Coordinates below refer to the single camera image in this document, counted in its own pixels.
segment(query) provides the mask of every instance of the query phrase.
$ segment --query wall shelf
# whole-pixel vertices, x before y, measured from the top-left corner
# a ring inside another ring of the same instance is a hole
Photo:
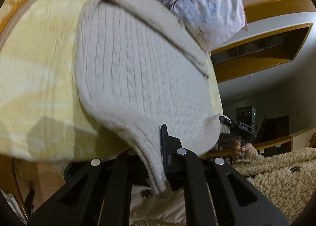
[[[262,143],[254,144],[256,150],[264,150],[271,147],[274,147],[276,145],[282,145],[284,143],[291,142],[291,145],[293,145],[293,137],[290,135],[286,135],[284,137],[277,138],[275,140],[270,140]],[[203,159],[209,159],[209,158],[216,158],[216,157],[230,157],[230,151],[231,149],[223,149],[218,151],[210,151],[206,153],[205,155],[200,156]]]
[[[211,60],[217,82],[293,61],[311,27],[312,23],[307,23],[282,28],[213,50]]]

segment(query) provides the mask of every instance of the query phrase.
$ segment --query black box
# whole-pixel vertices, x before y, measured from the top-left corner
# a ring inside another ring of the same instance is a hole
[[[236,122],[242,122],[255,129],[256,110],[252,106],[236,108]]]

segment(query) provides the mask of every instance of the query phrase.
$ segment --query metal screw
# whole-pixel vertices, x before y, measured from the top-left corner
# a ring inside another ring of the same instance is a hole
[[[129,154],[129,155],[136,155],[136,153],[135,153],[135,151],[134,151],[133,149],[130,149],[130,150],[128,151],[128,154]]]
[[[216,159],[214,160],[214,162],[215,162],[217,165],[223,165],[223,164],[225,164],[225,160],[222,159],[222,158],[220,158],[220,157],[216,158]]]
[[[177,153],[184,155],[186,154],[186,149],[183,149],[183,148],[177,149]]]
[[[98,166],[101,163],[100,159],[94,158],[93,160],[91,160],[90,164],[92,166]]]

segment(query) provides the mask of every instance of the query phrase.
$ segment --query wooden trim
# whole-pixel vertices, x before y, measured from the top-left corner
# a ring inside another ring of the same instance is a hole
[[[301,37],[301,38],[304,38],[303,42],[301,43],[299,41],[302,41],[302,39],[299,40],[299,38],[295,38],[292,35],[289,35],[291,36],[291,38],[294,38],[294,39],[293,40],[291,39],[291,41],[288,41],[287,43],[283,45],[266,49],[266,50],[262,50],[250,55],[246,55],[244,57],[236,58],[236,59],[233,59],[221,64],[214,65],[214,71],[215,71],[217,82],[221,83],[224,81],[228,81],[234,78],[245,76],[251,73],[256,73],[261,70],[265,70],[277,65],[281,65],[281,64],[293,61],[296,55],[301,50],[302,46],[304,45],[309,35],[309,32],[312,28],[312,25],[313,23],[305,23],[305,24],[299,24],[299,25],[294,25],[294,26],[278,29],[275,31],[266,32],[266,33],[253,36],[248,39],[244,39],[239,42],[235,42],[228,46],[212,51],[212,55],[214,55],[216,53],[219,53],[231,48],[235,48],[243,44],[246,44],[255,40],[259,40],[268,36],[272,36],[275,34],[294,31],[294,30],[305,31],[304,32],[305,36]]]
[[[302,12],[316,12],[311,0],[266,0],[245,6],[248,23]]]
[[[15,175],[15,163],[14,158],[0,155],[0,189],[6,194],[13,194],[23,215],[28,219],[22,194]]]
[[[286,135],[284,137],[277,138],[275,140],[257,143],[257,144],[254,144],[253,146],[255,147],[256,150],[263,150],[263,149],[274,147],[276,145],[284,144],[289,141],[293,141],[293,138],[290,135]]]
[[[272,36],[272,35],[276,35],[276,34],[279,34],[279,33],[292,31],[292,30],[296,30],[296,29],[301,29],[301,28],[306,28],[306,27],[310,27],[311,28],[312,25],[313,25],[313,23],[306,23],[306,24],[299,24],[299,25],[289,26],[289,27],[285,27],[285,28],[282,28],[282,29],[274,30],[274,31],[268,31],[268,32],[265,32],[265,33],[262,33],[262,34],[259,34],[259,35],[256,35],[256,36],[252,36],[252,37],[247,38],[247,39],[243,39],[243,40],[238,41],[238,42],[234,42],[234,43],[229,44],[227,46],[218,48],[216,50],[213,50],[213,51],[211,51],[211,56],[216,54],[216,53],[219,53],[219,52],[222,52],[222,51],[225,51],[225,50],[229,50],[229,49],[238,47],[240,45],[243,45],[243,44],[246,44],[246,43],[249,43],[249,42],[252,42],[252,41],[256,41],[256,40],[259,40],[259,39],[262,39],[262,38],[265,38],[265,37],[269,37],[269,36]]]
[[[293,145],[293,137],[291,137],[290,135],[286,135],[284,137],[280,137],[277,138],[275,140],[270,140],[270,141],[266,141],[266,142],[262,142],[262,143],[257,143],[254,144],[253,146],[255,147],[256,150],[263,150],[263,149],[267,149],[270,147],[274,147],[276,145],[281,145],[284,144],[286,142],[290,142]],[[230,156],[230,149],[223,149],[223,150],[219,150],[219,151],[212,151],[209,153],[206,153],[203,156],[200,156],[200,158],[202,159],[206,159],[206,158],[216,158],[216,157],[229,157]]]
[[[303,45],[304,45],[304,43],[305,43],[307,37],[309,36],[309,33],[310,33],[311,29],[312,29],[313,23],[308,23],[308,24],[305,24],[305,25],[306,25],[306,27],[309,27],[309,29],[308,29],[308,31],[307,31],[307,34],[306,34],[306,36],[305,36],[305,38],[304,38],[302,44],[300,45],[298,51],[296,52],[296,54],[294,55],[294,57],[293,57],[292,60],[294,60],[294,59],[296,58],[297,54],[300,52],[301,48],[303,47]]]

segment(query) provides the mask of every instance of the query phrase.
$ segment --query yellow blanket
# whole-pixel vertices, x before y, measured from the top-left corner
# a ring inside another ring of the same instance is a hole
[[[80,106],[73,49],[85,2],[29,0],[16,8],[21,0],[6,0],[0,8],[0,32],[8,22],[0,36],[0,153],[78,161],[110,159],[128,149]],[[209,81],[216,86],[215,78]],[[218,89],[210,94],[214,114],[222,114]]]

